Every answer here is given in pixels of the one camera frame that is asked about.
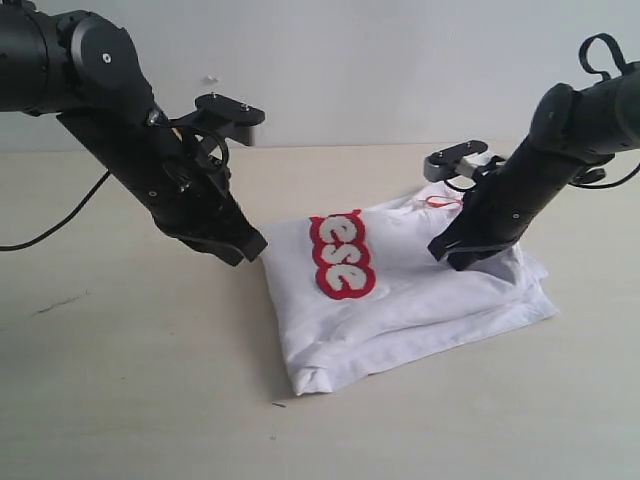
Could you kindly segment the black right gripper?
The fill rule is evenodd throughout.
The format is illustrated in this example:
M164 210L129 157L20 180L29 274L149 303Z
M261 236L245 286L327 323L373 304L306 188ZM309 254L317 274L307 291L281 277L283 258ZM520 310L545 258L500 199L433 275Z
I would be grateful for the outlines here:
M427 246L456 271L512 248L540 213L535 193L501 174L490 174L462 200L458 216Z

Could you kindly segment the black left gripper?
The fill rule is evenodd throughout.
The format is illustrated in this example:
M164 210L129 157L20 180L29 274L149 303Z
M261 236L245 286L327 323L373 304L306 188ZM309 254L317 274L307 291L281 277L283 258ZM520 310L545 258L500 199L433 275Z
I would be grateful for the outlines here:
M238 266L267 241L230 192L226 143L194 134L151 134L149 201L158 227L192 250Z

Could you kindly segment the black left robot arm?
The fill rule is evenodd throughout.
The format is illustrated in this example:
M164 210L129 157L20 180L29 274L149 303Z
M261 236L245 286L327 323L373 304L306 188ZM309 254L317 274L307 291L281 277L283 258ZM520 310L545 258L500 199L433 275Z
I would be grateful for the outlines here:
M58 122L190 249L235 266L266 248L230 190L230 142L249 146L265 114L209 93L168 117L128 31L90 11L1 5L1 108Z

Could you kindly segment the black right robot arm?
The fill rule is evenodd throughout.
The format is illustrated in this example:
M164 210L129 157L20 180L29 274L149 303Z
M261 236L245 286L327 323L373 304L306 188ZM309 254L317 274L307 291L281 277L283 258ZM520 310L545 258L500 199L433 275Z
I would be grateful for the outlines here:
M582 171L639 147L639 73L577 91L559 83L540 100L520 145L463 197L428 245L457 271L509 249Z

